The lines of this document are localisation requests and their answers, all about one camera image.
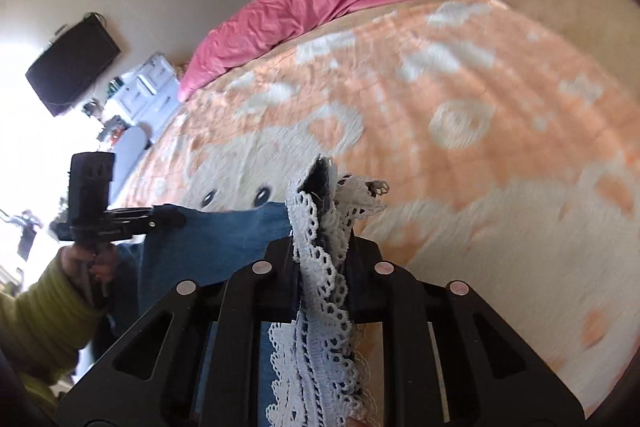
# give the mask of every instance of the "cartoon face print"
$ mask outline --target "cartoon face print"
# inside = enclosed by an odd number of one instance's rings
[[[318,156],[337,156],[362,135],[355,108],[332,103],[291,126],[272,126],[193,153],[199,164],[180,202],[204,212],[249,210],[284,201],[289,182]]]

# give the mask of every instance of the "person's arm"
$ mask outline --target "person's arm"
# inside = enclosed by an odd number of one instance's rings
[[[0,347],[18,373],[51,385],[76,366],[104,313],[81,296],[82,263],[94,261],[96,279],[109,282],[117,258],[113,245],[96,257],[64,247],[28,291],[0,297]]]

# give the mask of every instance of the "drawer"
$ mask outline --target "drawer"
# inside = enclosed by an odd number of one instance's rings
[[[179,107],[178,82],[173,79],[155,95],[153,101],[136,117],[136,123],[143,127],[151,136],[151,141],[155,142]]]
[[[162,55],[153,55],[136,71],[136,76],[141,78],[152,92],[158,92],[175,77],[175,71]]]
[[[154,97],[154,93],[139,78],[128,82],[113,97],[123,108],[130,119],[134,119],[146,104]]]

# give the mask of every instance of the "person's hand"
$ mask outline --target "person's hand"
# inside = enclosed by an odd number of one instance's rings
[[[108,283],[113,280],[119,259],[118,248],[111,243],[98,245],[96,252],[80,245],[62,247],[60,249],[62,271],[69,277],[71,283],[79,289],[82,289],[84,263],[94,263],[89,269],[89,273],[95,277],[97,282]]]
[[[347,427],[367,427],[367,424],[355,418],[347,418]]]

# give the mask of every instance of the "black eye print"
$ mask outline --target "black eye print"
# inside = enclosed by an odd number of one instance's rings
[[[202,203],[200,204],[201,208],[204,208],[205,206],[207,206],[211,201],[213,201],[213,196],[216,195],[216,190],[215,188],[206,196],[204,196],[204,198],[202,198]]]
[[[269,198],[271,198],[271,188],[261,187],[255,196],[254,206],[263,206],[267,201],[269,201]]]

